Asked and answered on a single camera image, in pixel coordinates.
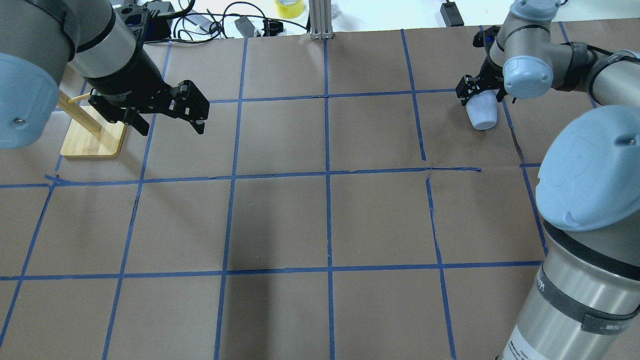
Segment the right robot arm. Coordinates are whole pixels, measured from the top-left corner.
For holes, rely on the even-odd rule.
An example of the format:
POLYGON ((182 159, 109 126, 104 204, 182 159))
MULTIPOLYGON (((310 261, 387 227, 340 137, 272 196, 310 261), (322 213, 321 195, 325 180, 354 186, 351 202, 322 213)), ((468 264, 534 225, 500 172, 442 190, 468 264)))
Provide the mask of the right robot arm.
POLYGON ((598 104, 554 139, 535 202, 551 248, 498 360, 601 360, 639 316, 639 53, 553 43, 558 0, 515 0, 475 35, 486 58, 455 92, 535 98, 549 89, 598 104))

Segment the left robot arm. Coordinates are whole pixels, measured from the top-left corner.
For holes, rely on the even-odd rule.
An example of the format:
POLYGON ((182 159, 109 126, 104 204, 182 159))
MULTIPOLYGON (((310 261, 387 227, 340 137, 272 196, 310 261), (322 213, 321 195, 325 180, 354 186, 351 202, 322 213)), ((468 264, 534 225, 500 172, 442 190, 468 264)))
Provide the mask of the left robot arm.
POLYGON ((27 147, 41 137, 57 107, 66 67, 91 86, 89 104, 106 122, 146 136, 144 114, 162 114, 205 132, 210 102, 192 80, 164 81, 143 46, 169 38, 174 10, 126 0, 3 0, 1 2, 1 148, 27 147))

